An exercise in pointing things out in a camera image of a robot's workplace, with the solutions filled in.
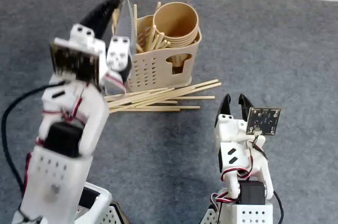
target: beige plastic container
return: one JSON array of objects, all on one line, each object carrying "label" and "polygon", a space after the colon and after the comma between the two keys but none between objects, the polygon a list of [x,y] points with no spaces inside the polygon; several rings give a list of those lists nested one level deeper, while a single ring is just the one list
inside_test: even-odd
[{"label": "beige plastic container", "polygon": [[[153,16],[137,20],[138,44],[144,49]],[[192,44],[181,48],[165,48],[137,53],[128,78],[130,91],[189,85],[202,35],[198,29]]]}]

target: gray carpet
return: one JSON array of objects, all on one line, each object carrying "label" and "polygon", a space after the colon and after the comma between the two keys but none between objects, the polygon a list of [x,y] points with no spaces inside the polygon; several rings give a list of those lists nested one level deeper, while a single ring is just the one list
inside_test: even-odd
[{"label": "gray carpet", "polygon": [[[68,38],[101,0],[0,0],[0,111],[48,82],[48,42]],[[283,108],[265,150],[285,224],[338,219],[338,3],[312,0],[132,0],[139,16],[157,1],[184,1],[200,16],[203,40],[193,82],[214,78],[216,100],[191,101],[197,111],[117,113],[98,143],[89,182],[112,192],[132,223],[198,223],[209,196],[221,188],[213,123],[231,93],[255,106]],[[10,150],[24,171],[41,122],[41,96],[26,100],[8,121]],[[20,194],[0,155],[1,223],[9,223]],[[275,223],[279,218],[275,205]]]}]

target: wooden skewer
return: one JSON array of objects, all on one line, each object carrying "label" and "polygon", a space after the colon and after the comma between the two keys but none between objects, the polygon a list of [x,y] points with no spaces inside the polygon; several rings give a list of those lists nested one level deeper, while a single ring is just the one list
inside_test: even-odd
[{"label": "wooden skewer", "polygon": [[164,37],[164,32],[161,32],[161,33],[159,34],[159,38],[158,38],[158,40],[157,40],[157,44],[155,45],[154,50],[158,49],[158,48],[161,46],[163,37]]},{"label": "wooden skewer", "polygon": [[[111,99],[108,99],[108,103],[109,102],[112,102],[112,101],[117,101],[119,100],[118,97],[111,97]],[[158,104],[177,104],[177,101],[175,100],[165,100],[165,101],[159,101],[157,102]]]},{"label": "wooden skewer", "polygon": [[141,46],[139,46],[138,43],[136,43],[136,50],[138,51],[138,53],[143,53],[144,52],[144,50],[142,49]]},{"label": "wooden skewer", "polygon": [[[116,109],[112,109],[110,110],[110,113],[115,113],[118,111],[122,111],[122,110],[116,110]],[[180,109],[172,109],[172,108],[163,108],[163,109],[153,109],[153,108],[129,108],[129,109],[125,109],[123,111],[131,111],[131,112],[144,112],[144,111],[152,111],[152,112],[177,112],[180,111]]]},{"label": "wooden skewer", "polygon": [[211,100],[215,99],[215,96],[178,96],[172,100]]},{"label": "wooden skewer", "polygon": [[155,103],[162,101],[162,100],[168,100],[168,99],[172,99],[174,97],[192,94],[192,93],[195,93],[195,92],[198,92],[198,91],[202,91],[202,90],[209,89],[209,88],[214,88],[214,87],[217,87],[217,86],[220,86],[220,85],[222,85],[222,83],[218,82],[218,83],[211,84],[211,85],[208,85],[208,86],[190,89],[190,90],[186,90],[186,91],[184,91],[184,90],[180,91],[180,92],[172,91],[171,93],[167,93],[167,95],[162,95],[161,97],[154,98],[153,100],[140,102],[137,105],[137,107],[145,107],[145,106],[148,106],[148,105],[151,105],[151,104],[155,104]]},{"label": "wooden skewer", "polygon": [[157,44],[157,41],[159,39],[159,34],[156,35],[152,45],[150,46],[149,50],[152,51],[155,48],[155,45]]},{"label": "wooden skewer", "polygon": [[137,5],[134,4],[134,26],[135,26],[135,37],[137,43]]},{"label": "wooden skewer", "polygon": [[152,27],[152,29],[150,30],[150,33],[149,33],[146,51],[149,51],[149,49],[150,49],[150,46],[151,46],[152,41],[154,39],[155,31],[156,31],[156,25],[153,25],[153,27]]},{"label": "wooden skewer", "polygon": [[[114,107],[110,107],[109,109],[115,109],[115,108],[121,108],[121,107],[125,107],[125,105],[118,105],[118,106],[114,106]],[[147,106],[147,107],[131,107],[131,108],[138,108],[138,109],[144,109],[144,108],[154,108],[154,109],[160,109],[160,108],[168,108],[168,109],[180,109],[181,106],[175,106],[175,105],[168,105],[168,106],[162,106],[162,105],[154,105],[154,106]]]},{"label": "wooden skewer", "polygon": [[136,107],[136,108],[128,108],[130,109],[153,109],[153,110],[163,110],[163,109],[200,109],[201,106],[147,106],[147,107]]},{"label": "wooden skewer", "polygon": [[162,6],[162,3],[161,1],[157,2],[157,5],[156,5],[156,10],[158,10],[160,7]]},{"label": "wooden skewer", "polygon": [[208,81],[197,83],[197,84],[194,84],[194,85],[191,85],[191,86],[187,86],[187,87],[184,87],[184,88],[186,88],[186,89],[188,89],[189,87],[199,88],[199,87],[203,87],[203,86],[206,86],[206,85],[214,84],[214,83],[217,83],[217,82],[219,82],[218,79],[208,80]]},{"label": "wooden skewer", "polygon": [[122,107],[119,107],[119,108],[111,109],[110,113],[115,113],[115,112],[118,112],[118,111],[128,110],[128,109],[131,109],[131,108],[135,108],[136,109],[135,105],[131,104],[131,105],[126,105],[126,106],[122,106]]},{"label": "wooden skewer", "polygon": [[[181,96],[181,93],[184,93],[185,91],[188,91],[188,90],[193,90],[194,87],[193,86],[188,86],[188,87],[185,87],[185,88],[181,88],[181,89],[176,89],[174,91],[170,91],[171,93],[175,93],[177,94],[177,96]],[[161,97],[165,97],[168,93],[162,93],[162,94],[157,94],[157,95],[151,95],[151,96],[148,96],[147,98],[144,98],[144,100],[137,100],[137,101],[134,101],[132,102],[132,104],[134,104],[134,106],[141,106],[149,101],[152,101],[152,100],[159,100],[159,101],[165,101],[165,100],[168,100],[168,98],[164,98],[164,99],[159,99]]]},{"label": "wooden skewer", "polygon": [[132,92],[132,93],[112,95],[112,96],[105,96],[105,100],[107,102],[116,101],[116,100],[119,100],[121,98],[129,97],[129,96],[135,96],[135,95],[143,94],[145,92],[147,92],[147,91],[141,91],[140,93],[138,93],[138,92]]}]

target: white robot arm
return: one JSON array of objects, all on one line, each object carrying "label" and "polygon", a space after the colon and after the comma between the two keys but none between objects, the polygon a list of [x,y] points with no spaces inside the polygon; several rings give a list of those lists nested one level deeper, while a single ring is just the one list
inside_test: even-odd
[{"label": "white robot arm", "polygon": [[262,146],[266,140],[263,135],[275,134],[280,109],[254,108],[241,94],[242,119],[234,119],[230,101],[230,95],[226,95],[215,121],[216,150],[225,188],[212,194],[213,205],[201,223],[273,224],[273,206],[268,200],[274,188]]},{"label": "white robot arm", "polygon": [[[108,52],[114,56],[107,59],[105,43],[82,24],[73,26],[69,40],[56,38],[51,44],[50,84],[66,83],[43,94],[43,120],[12,224],[129,223],[107,190],[86,182],[109,116],[101,92],[109,83],[125,91],[129,46],[128,37],[113,36]],[[118,62],[117,68],[107,64],[111,58]]]}]

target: ventilation holes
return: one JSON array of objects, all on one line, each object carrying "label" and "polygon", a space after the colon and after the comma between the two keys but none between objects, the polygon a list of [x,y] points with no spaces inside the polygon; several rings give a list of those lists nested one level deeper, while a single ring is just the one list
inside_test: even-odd
[{"label": "ventilation holes", "polygon": [[228,152],[228,155],[232,155],[234,152],[236,152],[236,148],[231,149],[231,150]]},{"label": "ventilation holes", "polygon": [[235,161],[237,161],[238,159],[236,158],[236,157],[234,157],[234,158],[232,158],[230,161],[229,161],[229,163],[230,164],[233,164]]}]

